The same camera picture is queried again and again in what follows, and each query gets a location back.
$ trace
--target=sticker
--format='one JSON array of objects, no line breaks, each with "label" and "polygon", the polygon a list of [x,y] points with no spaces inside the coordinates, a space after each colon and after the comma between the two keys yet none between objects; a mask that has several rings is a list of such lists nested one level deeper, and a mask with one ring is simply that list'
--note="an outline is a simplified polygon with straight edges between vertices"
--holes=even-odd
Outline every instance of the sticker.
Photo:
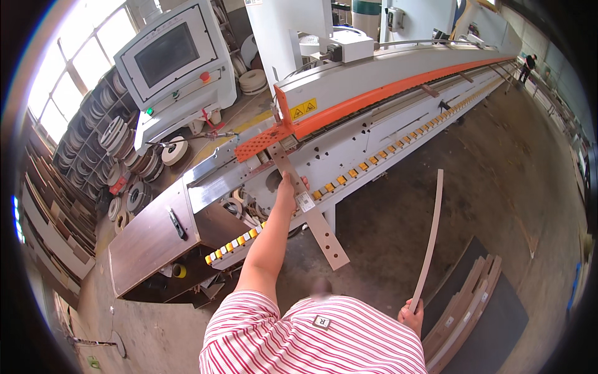
[{"label": "sticker", "polygon": [[318,108],[318,104],[316,103],[316,98],[308,100],[302,104],[297,105],[296,107],[291,108],[291,118],[296,120],[297,118],[306,115],[307,113],[311,113]]},{"label": "sticker", "polygon": [[301,192],[295,197],[295,201],[304,213],[316,206],[307,192]]},{"label": "sticker", "polygon": [[312,325],[319,327],[320,329],[328,330],[330,322],[330,319],[324,318],[321,315],[317,315],[316,318],[313,320]]}]

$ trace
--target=yellow tape roll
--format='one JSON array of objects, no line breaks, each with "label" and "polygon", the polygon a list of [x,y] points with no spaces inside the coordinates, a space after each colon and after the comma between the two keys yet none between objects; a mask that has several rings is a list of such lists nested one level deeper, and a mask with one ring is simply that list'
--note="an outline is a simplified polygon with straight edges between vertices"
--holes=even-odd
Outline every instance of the yellow tape roll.
[{"label": "yellow tape roll", "polygon": [[172,275],[175,278],[185,278],[185,275],[187,275],[187,268],[185,265],[174,264],[172,265]]}]

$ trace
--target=barcode label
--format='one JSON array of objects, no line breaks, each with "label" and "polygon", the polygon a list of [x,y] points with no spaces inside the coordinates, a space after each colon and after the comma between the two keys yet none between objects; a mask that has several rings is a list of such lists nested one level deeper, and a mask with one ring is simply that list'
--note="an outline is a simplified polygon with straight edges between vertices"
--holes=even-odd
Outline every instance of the barcode label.
[{"label": "barcode label", "polygon": [[301,208],[301,211],[304,213],[316,206],[307,192],[301,192],[295,197],[295,201],[297,202],[297,206]]}]

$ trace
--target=hand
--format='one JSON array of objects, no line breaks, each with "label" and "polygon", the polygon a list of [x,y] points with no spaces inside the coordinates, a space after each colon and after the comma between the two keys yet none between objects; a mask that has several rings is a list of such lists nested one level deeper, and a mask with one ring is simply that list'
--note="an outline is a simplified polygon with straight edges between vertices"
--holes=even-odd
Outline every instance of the hand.
[{"label": "hand", "polygon": [[423,300],[419,299],[417,306],[415,307],[415,314],[409,310],[412,299],[406,301],[404,307],[401,308],[397,320],[403,325],[409,327],[415,334],[421,339],[422,338],[422,322],[423,322]]},{"label": "hand", "polygon": [[[301,181],[309,191],[309,182],[307,177],[301,177]],[[278,193],[276,195],[276,205],[289,212],[297,210],[297,203],[295,202],[295,188],[291,182],[291,176],[286,171],[282,172],[282,181],[278,185]]]}]

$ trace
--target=yellow warning sticker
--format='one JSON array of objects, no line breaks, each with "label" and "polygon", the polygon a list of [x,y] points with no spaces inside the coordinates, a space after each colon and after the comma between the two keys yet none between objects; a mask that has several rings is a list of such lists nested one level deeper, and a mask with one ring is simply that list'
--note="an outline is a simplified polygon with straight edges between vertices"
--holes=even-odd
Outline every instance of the yellow warning sticker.
[{"label": "yellow warning sticker", "polygon": [[316,103],[316,98],[310,99],[302,104],[297,105],[296,107],[291,108],[291,118],[294,121],[302,115],[313,112],[317,108],[318,104]]}]

